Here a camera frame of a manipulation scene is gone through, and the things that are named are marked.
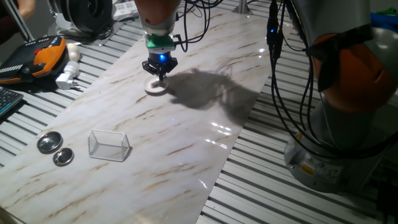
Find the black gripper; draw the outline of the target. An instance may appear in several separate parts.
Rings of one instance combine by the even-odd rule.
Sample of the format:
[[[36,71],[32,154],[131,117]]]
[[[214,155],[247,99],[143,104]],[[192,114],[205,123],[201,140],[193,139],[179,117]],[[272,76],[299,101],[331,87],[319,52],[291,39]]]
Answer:
[[[160,81],[163,81],[166,74],[170,73],[177,65],[178,61],[176,58],[172,58],[171,52],[150,53],[148,61],[142,62],[143,69],[157,76]]]

